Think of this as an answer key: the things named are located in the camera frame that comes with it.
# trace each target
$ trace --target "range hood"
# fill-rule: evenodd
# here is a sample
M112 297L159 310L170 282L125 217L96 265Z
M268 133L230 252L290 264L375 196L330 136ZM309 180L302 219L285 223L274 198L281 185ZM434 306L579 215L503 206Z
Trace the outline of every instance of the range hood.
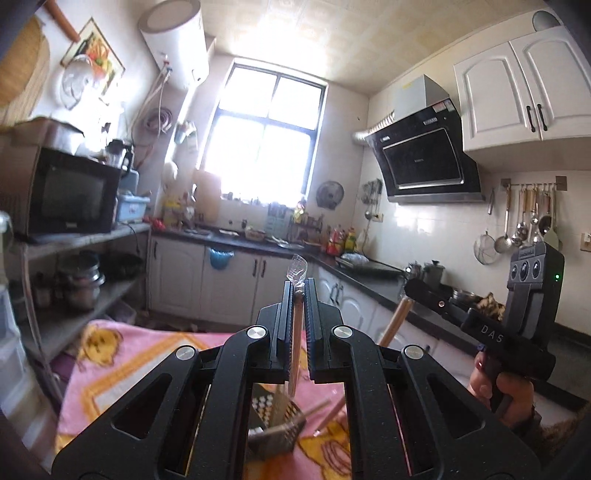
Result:
M367 134L388 200L482 202L478 168L462 150L462 120L449 94L423 75L396 92L394 105L374 129L357 134Z

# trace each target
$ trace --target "plastic bottle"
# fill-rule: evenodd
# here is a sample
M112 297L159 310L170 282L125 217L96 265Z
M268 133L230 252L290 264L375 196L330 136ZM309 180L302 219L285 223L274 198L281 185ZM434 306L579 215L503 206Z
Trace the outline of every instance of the plastic bottle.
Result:
M349 233L347 234L347 238L345 240L345 252L354 252L355 251L355 244L357 243L357 236L355 234L355 229L351 227L349 229Z

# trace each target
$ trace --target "metal screw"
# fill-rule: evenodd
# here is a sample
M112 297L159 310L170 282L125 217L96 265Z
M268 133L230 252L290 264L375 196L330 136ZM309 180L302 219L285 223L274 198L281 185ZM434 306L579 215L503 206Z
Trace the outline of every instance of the metal screw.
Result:
M404 349L404 354L413 360L419 360L423 358L423 353L423 349L416 345L410 345Z
M353 330L344 325L339 325L333 329L333 333L339 338L349 338L353 335Z
M179 360L190 360L195 356L195 349L192 346L182 346L177 350Z
M254 327L250 327L246 334L250 338L258 340L259 338L263 338L267 334L267 330L264 327L259 327L258 325L255 325Z

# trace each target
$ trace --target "shelf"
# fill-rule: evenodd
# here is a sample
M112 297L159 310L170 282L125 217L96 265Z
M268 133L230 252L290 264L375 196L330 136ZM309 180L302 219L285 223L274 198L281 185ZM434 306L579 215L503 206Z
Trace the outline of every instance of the shelf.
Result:
M150 229L149 223L135 223L131 225L135 233L147 232ZM27 257L29 260L36 260L37 258L47 257L60 252L73 250L75 248L88 247L89 245L101 244L110 242L116 238L133 235L131 228L128 225L120 225L110 233L97 233L94 235L75 235L73 233L62 235L56 241L46 244L28 245Z
M103 314L111 305L125 295L131 287L143 275L133 280L107 282L100 288L99 300L96 307L89 312L76 312L65 304L47 310L37 310L37 323L41 332L41 347L47 361L51 362L66 348L76 336L84 329L86 324ZM19 325L21 329L22 344L25 349L37 360L41 356L35 342L29 324Z

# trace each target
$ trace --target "kettle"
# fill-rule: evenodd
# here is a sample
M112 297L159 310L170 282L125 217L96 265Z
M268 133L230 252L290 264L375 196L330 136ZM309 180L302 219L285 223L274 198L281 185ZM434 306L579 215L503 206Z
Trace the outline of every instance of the kettle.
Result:
M440 265L437 260L432 260L431 263L425 263L423 266L423 273L421 274L421 280L433 290L438 290L444 270L445 267Z
M116 138L106 146L105 157L107 158L107 165L111 167L123 170L125 166L126 170L121 175L121 177L125 177L134 166L134 146Z

